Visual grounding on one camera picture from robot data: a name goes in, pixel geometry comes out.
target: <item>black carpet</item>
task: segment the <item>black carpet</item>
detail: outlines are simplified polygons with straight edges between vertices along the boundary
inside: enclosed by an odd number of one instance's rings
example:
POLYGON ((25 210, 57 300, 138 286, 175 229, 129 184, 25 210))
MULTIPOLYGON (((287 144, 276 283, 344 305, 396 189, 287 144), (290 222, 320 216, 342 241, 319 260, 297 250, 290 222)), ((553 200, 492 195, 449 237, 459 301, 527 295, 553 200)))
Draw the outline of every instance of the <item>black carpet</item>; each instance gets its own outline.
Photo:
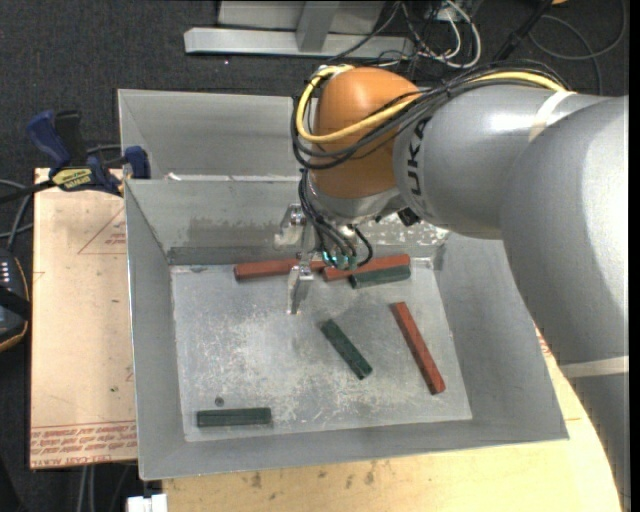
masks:
MULTIPOLYGON (((630 0, 624 0, 629 10, 630 0)), ((476 23, 488 62, 508 34, 523 23, 535 0, 476 0, 476 23)), ((410 2, 414 9, 420 2, 410 2)), ((620 0, 569 0, 551 12, 580 30, 594 50, 612 43, 621 27, 620 0)), ((116 94, 119 88, 234 92, 291 96, 320 64, 317 59, 254 56, 186 56, 183 33, 212 25, 215 2, 140 0, 2 0, 0 2, 0 178, 29 184, 35 167, 48 158, 25 134, 29 119, 53 109, 82 112, 89 144, 119 140, 116 94)), ((396 20, 389 33, 401 33, 396 20)), ((584 54, 583 43, 564 26, 541 20, 539 41, 563 53, 584 54)), ((523 41, 513 58, 545 62, 579 92, 598 93, 591 60, 552 58, 523 41)), ((604 95, 629 90, 629 29, 623 41, 598 58, 604 95)), ((424 66, 416 78, 442 75, 439 65, 424 66)), ((8 193, 1 188, 0 194, 8 193)), ((17 203, 0 205, 0 232, 13 221, 17 203)), ((25 222, 30 222, 31 210, 25 222)), ((32 234, 20 235, 14 253, 27 275, 32 268, 32 234)), ((30 471, 27 464, 29 411, 27 338, 0 353, 0 512, 15 510, 3 498, 7 483, 30 511, 75 510, 82 468, 30 471)), ((96 468, 96 510, 106 511, 123 465, 96 468)), ((136 471, 125 475, 123 495, 142 492, 136 471)))

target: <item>blue clamp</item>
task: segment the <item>blue clamp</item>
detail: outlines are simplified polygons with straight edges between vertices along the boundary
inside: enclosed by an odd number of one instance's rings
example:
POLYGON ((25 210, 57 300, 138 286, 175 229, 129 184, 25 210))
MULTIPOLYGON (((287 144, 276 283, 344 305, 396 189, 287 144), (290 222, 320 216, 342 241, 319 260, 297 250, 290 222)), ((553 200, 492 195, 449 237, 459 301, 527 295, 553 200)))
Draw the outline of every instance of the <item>blue clamp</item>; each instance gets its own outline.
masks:
MULTIPOLYGON (((31 119, 27 125, 27 135, 40 151, 53 159, 54 166, 49 171, 49 179, 62 190, 122 194, 122 180, 112 175, 97 157, 89 156, 85 166, 69 166, 71 155, 55 129, 52 110, 41 112, 31 119)), ((126 178, 151 178, 147 154, 140 146, 126 148, 122 163, 127 163, 131 169, 126 178)))

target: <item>dark green block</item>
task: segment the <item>dark green block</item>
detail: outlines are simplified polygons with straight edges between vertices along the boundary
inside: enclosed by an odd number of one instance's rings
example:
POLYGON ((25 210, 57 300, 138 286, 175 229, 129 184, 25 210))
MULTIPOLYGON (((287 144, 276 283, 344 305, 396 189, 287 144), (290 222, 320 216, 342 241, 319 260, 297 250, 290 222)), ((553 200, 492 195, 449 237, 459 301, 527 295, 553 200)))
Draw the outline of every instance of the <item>dark green block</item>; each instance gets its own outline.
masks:
POLYGON ((267 425, 271 423, 271 409, 227 409, 198 411, 198 427, 232 427, 237 425, 267 425))
POLYGON ((367 360, 362 357, 355 345, 351 343, 351 340, 347 338, 342 329, 333 320, 325 322, 320 327, 320 330, 349 365, 351 371, 356 374, 356 377, 362 380, 373 371, 367 360))
POLYGON ((367 288, 379 284, 395 283, 411 277, 411 268, 407 265, 385 268, 384 270, 372 270, 349 276, 353 288, 367 288))

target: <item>wooden board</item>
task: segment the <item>wooden board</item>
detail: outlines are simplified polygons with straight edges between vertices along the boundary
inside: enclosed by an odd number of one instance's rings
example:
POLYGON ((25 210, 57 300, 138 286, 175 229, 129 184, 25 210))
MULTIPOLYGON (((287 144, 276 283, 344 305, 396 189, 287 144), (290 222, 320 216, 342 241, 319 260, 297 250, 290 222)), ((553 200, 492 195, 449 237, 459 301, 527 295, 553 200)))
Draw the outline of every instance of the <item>wooden board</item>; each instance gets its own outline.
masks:
POLYGON ((122 198, 35 196, 32 469, 137 456, 125 236, 122 198))

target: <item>red stick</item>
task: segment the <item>red stick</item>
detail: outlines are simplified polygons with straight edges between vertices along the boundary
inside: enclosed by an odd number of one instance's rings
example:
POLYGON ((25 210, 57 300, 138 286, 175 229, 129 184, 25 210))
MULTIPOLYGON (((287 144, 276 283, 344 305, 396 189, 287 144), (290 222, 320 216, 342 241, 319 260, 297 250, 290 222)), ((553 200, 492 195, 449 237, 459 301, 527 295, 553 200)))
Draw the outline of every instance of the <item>red stick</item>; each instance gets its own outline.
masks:
MULTIPOLYGON (((236 277, 236 281, 255 279, 257 277, 286 276, 298 263, 300 263, 300 260, 296 258, 238 263, 233 267, 233 275, 236 277)), ((322 261, 311 262, 311 270, 322 270, 324 267, 325 264, 322 261)))
POLYGON ((398 322, 407 345, 409 345, 420 373, 422 373, 422 377, 429 387, 429 391, 431 391, 432 395, 442 393, 446 388, 444 380, 433 357, 431 357, 431 353, 418 330, 413 316, 411 316, 409 308, 404 302, 397 302, 391 305, 391 311, 396 322, 398 322))

